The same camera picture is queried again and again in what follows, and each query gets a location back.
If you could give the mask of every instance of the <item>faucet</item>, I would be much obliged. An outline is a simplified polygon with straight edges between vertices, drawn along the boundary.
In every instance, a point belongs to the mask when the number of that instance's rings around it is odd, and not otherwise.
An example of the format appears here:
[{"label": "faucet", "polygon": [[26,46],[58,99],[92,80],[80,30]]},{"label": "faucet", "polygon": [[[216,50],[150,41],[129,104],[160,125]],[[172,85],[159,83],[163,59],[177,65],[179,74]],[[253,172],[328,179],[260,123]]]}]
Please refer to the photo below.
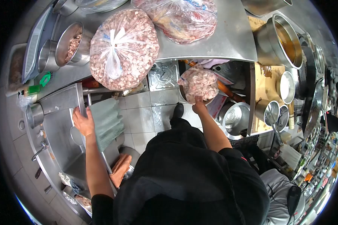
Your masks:
[{"label": "faucet", "polygon": [[48,148],[49,148],[49,146],[48,146],[47,144],[45,144],[45,142],[41,142],[40,145],[42,146],[42,148],[41,148],[39,151],[37,151],[37,152],[35,153],[35,155],[31,158],[32,161],[35,161],[35,160],[36,160],[36,156],[37,156],[40,152],[42,152],[42,151],[44,151],[45,149],[48,149]]}]

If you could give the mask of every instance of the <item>green towel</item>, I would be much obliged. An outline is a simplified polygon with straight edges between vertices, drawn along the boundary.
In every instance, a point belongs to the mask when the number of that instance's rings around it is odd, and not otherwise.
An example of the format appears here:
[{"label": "green towel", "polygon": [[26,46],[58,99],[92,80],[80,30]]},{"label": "green towel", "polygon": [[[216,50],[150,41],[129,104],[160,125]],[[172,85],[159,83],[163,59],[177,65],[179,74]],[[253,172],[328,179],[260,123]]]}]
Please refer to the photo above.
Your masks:
[{"label": "green towel", "polygon": [[95,135],[98,149],[103,152],[110,142],[124,131],[124,124],[119,115],[119,100],[113,98],[100,101],[90,106],[95,122]]}]

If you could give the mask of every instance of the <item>hand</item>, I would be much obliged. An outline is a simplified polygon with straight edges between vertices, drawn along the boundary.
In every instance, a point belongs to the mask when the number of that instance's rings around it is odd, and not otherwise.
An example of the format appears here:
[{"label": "hand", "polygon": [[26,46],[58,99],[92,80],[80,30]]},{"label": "hand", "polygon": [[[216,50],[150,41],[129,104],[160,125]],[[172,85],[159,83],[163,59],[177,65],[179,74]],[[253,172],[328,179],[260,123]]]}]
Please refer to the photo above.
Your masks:
[{"label": "hand", "polygon": [[73,111],[74,126],[85,137],[90,134],[95,134],[94,119],[89,107],[86,108],[86,114],[88,115],[87,118],[81,115],[79,106],[75,107]]},{"label": "hand", "polygon": [[207,106],[203,103],[202,96],[195,96],[195,105],[192,106],[192,109],[198,115],[208,113]]}]

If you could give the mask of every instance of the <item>bamboo brush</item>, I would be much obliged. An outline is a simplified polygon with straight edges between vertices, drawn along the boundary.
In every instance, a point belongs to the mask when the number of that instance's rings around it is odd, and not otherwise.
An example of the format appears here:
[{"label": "bamboo brush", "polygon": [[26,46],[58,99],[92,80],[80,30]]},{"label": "bamboo brush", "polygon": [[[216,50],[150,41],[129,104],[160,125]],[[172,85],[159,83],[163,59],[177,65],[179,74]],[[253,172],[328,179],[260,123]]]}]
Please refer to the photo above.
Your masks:
[{"label": "bamboo brush", "polygon": [[289,129],[292,130],[294,129],[294,103],[293,101],[289,103],[287,106],[289,109],[289,119],[288,119]]}]

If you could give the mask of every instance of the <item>black shirt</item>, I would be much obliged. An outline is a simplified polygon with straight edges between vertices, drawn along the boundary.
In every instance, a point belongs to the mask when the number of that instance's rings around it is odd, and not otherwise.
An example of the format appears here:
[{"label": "black shirt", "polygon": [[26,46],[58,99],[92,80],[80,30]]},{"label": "black shirt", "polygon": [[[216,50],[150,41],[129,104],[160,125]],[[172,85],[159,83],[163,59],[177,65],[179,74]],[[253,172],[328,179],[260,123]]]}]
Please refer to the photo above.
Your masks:
[{"label": "black shirt", "polygon": [[259,175],[238,150],[201,148],[198,131],[154,137],[115,200],[92,197],[94,225],[263,224],[269,196]]}]

